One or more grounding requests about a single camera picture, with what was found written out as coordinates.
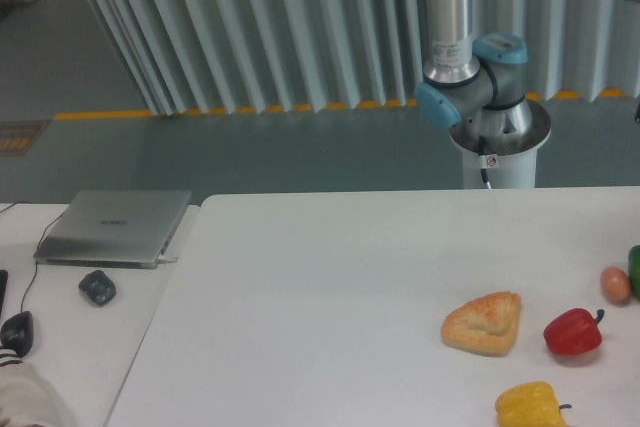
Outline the person's striped sleeve forearm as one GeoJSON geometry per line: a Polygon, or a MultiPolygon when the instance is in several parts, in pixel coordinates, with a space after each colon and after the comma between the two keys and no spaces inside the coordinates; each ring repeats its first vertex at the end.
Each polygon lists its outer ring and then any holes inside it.
{"type": "Polygon", "coordinates": [[[1,347],[1,425],[70,426],[50,385],[5,346],[1,347]]]}

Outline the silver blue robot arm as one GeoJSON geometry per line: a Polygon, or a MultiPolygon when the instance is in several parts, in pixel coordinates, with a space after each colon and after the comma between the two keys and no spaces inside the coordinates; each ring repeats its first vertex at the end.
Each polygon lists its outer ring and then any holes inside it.
{"type": "Polygon", "coordinates": [[[639,92],[638,0],[426,0],[427,59],[414,95],[421,113],[449,128],[485,106],[510,107],[535,91],[593,99],[639,92]]]}

